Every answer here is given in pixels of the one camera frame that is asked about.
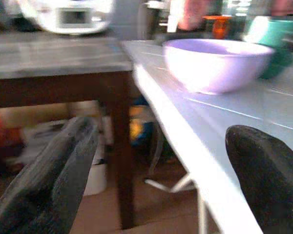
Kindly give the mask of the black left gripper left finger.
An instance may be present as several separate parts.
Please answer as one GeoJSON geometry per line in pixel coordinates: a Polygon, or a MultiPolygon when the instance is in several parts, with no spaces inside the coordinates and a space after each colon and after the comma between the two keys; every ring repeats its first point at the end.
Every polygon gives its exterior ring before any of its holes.
{"type": "Polygon", "coordinates": [[[67,122],[0,198],[0,234],[67,234],[99,142],[91,117],[67,122]]]}

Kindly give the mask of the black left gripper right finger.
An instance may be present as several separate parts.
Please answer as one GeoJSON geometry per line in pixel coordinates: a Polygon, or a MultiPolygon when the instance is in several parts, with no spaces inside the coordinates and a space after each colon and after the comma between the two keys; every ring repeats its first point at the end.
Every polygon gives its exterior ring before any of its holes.
{"type": "Polygon", "coordinates": [[[293,150],[246,125],[226,131],[226,150],[242,193],[265,234],[293,234],[293,150]]]}

